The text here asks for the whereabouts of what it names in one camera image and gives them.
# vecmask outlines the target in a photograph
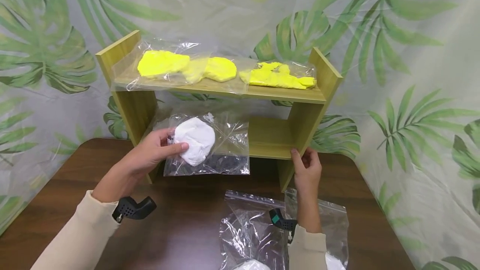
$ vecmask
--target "curtain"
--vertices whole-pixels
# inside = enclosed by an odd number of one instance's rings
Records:
[[[0,234],[80,144],[128,137],[94,54],[140,29],[260,60],[317,46],[345,81],[312,147],[355,161],[418,269],[477,269],[478,1],[0,0]]]

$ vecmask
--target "person's left hand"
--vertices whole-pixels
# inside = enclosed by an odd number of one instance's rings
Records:
[[[92,197],[101,203],[112,203],[130,196],[136,185],[162,160],[182,153],[188,143],[167,145],[168,135],[175,128],[152,131],[138,146],[116,163],[101,179],[92,192]]]

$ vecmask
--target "yellow clay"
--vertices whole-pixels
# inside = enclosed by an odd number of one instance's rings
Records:
[[[283,64],[278,67],[278,73],[290,74],[290,68],[288,67],[288,65]]]
[[[289,89],[300,89],[305,90],[307,87],[299,83],[298,78],[290,74],[277,73],[278,77],[278,87],[289,88]]]
[[[205,73],[205,67],[207,66],[208,58],[196,58],[190,61],[188,67],[183,69],[182,74],[190,84],[198,83],[203,79]]]
[[[177,55],[170,51],[146,51],[138,63],[141,76],[155,76],[179,72],[190,63],[188,55]]]
[[[315,81],[315,78],[312,77],[300,77],[298,79],[299,83],[301,83],[303,86],[306,87],[313,87],[317,82]]]
[[[262,70],[273,71],[273,69],[281,66],[281,62],[259,62],[257,65]]]
[[[208,59],[203,76],[222,83],[237,76],[237,66],[227,58],[211,57]]]
[[[269,70],[263,68],[254,69],[250,72],[250,85],[254,86],[269,86],[269,77],[272,74]]]

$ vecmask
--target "brown tabletop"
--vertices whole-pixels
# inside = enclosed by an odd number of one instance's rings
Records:
[[[29,269],[85,191],[131,148],[123,140],[82,144],[0,237],[0,268]],[[320,197],[347,208],[348,269],[414,269],[355,164],[335,154],[322,154],[321,161]],[[159,177],[140,186],[133,197],[149,195],[158,208],[145,220],[124,220],[96,269],[218,269],[225,190],[283,198],[275,161],[252,159],[251,169],[249,176]]]

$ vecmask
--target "cuff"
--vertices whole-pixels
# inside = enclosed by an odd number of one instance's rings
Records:
[[[295,227],[295,234],[293,236],[295,243],[303,244],[303,247],[307,250],[326,252],[326,239],[323,233],[310,233],[306,229],[297,225]]]
[[[101,226],[116,230],[120,224],[113,219],[113,211],[117,208],[118,201],[102,203],[92,197],[92,191],[88,190],[83,200],[77,206],[76,214],[83,221],[92,226]]]

